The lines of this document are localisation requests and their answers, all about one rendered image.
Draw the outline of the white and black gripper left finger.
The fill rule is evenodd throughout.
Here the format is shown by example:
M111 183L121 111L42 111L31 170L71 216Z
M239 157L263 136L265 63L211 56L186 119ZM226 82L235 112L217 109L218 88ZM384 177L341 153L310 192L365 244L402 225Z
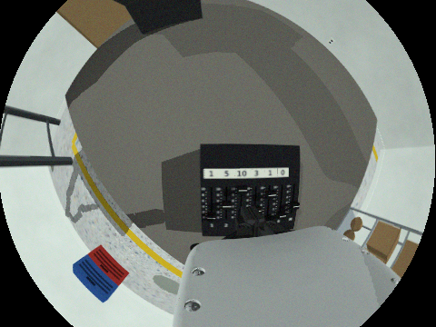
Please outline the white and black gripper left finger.
M249 209L246 206L241 206L241 216L235 216L235 232L222 238L222 240L251 238L254 233L254 225L255 220Z

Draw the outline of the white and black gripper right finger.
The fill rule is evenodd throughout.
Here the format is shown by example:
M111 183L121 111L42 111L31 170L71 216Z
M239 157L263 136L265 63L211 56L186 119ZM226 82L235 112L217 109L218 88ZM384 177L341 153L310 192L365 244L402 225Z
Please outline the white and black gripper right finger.
M285 229L276 221L267 221L266 219L264 220L264 216L258 211L255 206L250 206L248 207L248 209L255 220L253 237L273 235L278 233L288 233L294 231Z

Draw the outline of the black lighting desk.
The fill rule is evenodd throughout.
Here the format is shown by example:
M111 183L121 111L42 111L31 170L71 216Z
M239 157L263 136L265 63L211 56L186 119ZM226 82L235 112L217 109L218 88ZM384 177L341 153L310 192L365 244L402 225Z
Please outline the black lighting desk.
M200 180L203 236L235 232L241 206L255 206L267 221L293 229L300 145L200 144Z

